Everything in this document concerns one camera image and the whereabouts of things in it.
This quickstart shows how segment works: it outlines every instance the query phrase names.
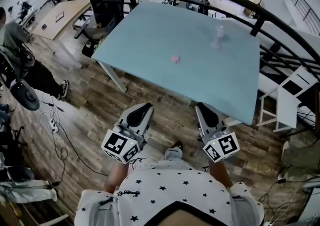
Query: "metal handrail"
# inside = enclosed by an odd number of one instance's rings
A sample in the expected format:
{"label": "metal handrail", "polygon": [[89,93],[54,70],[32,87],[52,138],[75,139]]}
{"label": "metal handrail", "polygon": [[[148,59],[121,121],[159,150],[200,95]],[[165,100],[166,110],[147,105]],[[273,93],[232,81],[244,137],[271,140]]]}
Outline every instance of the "metal handrail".
{"label": "metal handrail", "polygon": [[[297,43],[299,43],[311,56],[312,58],[320,65],[320,57],[318,55],[318,53],[313,49],[313,47],[311,45],[309,45],[309,43],[302,37],[300,36],[294,29],[292,29],[290,26],[288,26],[286,23],[284,23],[282,20],[280,20],[279,18],[277,18],[275,15],[273,15],[272,13],[270,13],[269,11],[265,10],[264,8],[262,8],[259,5],[256,5],[248,0],[230,0],[232,2],[235,2],[241,6],[244,6],[245,8],[254,11],[257,15],[259,15],[259,18],[257,20],[257,22],[253,25],[250,22],[241,19],[233,14],[230,14],[226,11],[223,11],[221,9],[218,9],[216,7],[210,6],[210,5],[205,5],[202,4],[200,2],[194,1],[194,0],[178,0],[178,1],[184,1],[184,2],[188,2],[188,3],[192,3],[192,4],[196,4],[196,5],[200,5],[203,7],[206,7],[210,10],[214,10],[220,13],[223,13],[249,27],[252,28],[252,31],[250,34],[252,34],[253,36],[256,36],[258,32],[262,33],[263,35],[267,36],[268,38],[270,38],[271,40],[273,40],[274,42],[278,43],[281,47],[283,47],[284,49],[286,49],[289,53],[292,54],[292,56],[296,59],[299,60],[301,65],[303,65],[304,67],[307,68],[307,70],[312,73],[320,82],[320,78],[318,77],[317,74],[315,74],[312,69],[297,55],[295,54],[289,47],[287,47],[285,44],[281,43],[279,40],[277,40],[275,37],[271,36],[270,34],[268,34],[266,31],[262,30],[262,26],[264,24],[265,21],[270,21],[272,22],[274,25],[276,25],[277,27],[279,27],[281,30],[283,30],[284,32],[286,32],[290,37],[292,37]],[[133,9],[137,3],[136,0],[130,0],[131,3],[131,8]],[[267,53],[269,53],[272,57],[274,56],[274,53],[271,52],[270,50],[266,50]]]}
{"label": "metal handrail", "polygon": [[320,35],[320,19],[306,0],[291,0],[313,34]]}

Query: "office chair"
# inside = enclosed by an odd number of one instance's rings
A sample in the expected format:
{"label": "office chair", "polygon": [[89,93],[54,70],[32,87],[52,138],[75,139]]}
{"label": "office chair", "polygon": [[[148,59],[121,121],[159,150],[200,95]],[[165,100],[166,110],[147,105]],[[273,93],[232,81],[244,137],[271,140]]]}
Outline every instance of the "office chair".
{"label": "office chair", "polygon": [[28,110],[35,111],[40,107],[39,98],[34,89],[24,80],[29,68],[24,67],[20,70],[20,67],[17,66],[21,63],[20,59],[2,46],[2,33],[0,32],[0,80],[21,105]]}
{"label": "office chair", "polygon": [[107,36],[124,18],[125,0],[90,0],[93,15],[78,30],[75,39],[81,34],[91,41],[99,41]]}

